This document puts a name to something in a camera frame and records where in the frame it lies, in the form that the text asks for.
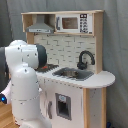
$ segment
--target toy kitchen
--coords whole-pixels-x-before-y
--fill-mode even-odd
[[[106,87],[115,76],[102,70],[103,13],[22,13],[27,43],[46,48],[47,64],[36,73],[52,128],[106,128]]]

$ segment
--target microwave window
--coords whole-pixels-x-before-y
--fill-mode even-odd
[[[63,29],[78,29],[77,18],[62,18]]]

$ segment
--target door handle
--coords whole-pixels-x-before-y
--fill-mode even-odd
[[[60,27],[58,26],[59,19],[60,19],[60,17],[57,17],[56,18],[56,29],[57,30],[60,30]]]
[[[49,115],[50,119],[52,119],[51,106],[52,106],[52,101],[49,101],[49,103],[48,103],[48,115]]]

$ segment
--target floor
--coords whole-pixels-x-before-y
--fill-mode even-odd
[[[4,105],[0,102],[0,128],[19,128],[13,123],[11,105]]]

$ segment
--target sink basin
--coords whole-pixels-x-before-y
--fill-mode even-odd
[[[77,72],[76,78],[68,77],[68,76],[63,76],[63,72],[65,71],[70,71],[70,72]],[[92,76],[94,73],[91,71],[86,71],[86,70],[79,70],[79,69],[74,69],[74,68],[62,68],[56,72],[53,73],[54,76],[62,77],[62,78],[67,78],[67,79],[73,79],[77,81],[83,81],[88,79],[90,76]]]

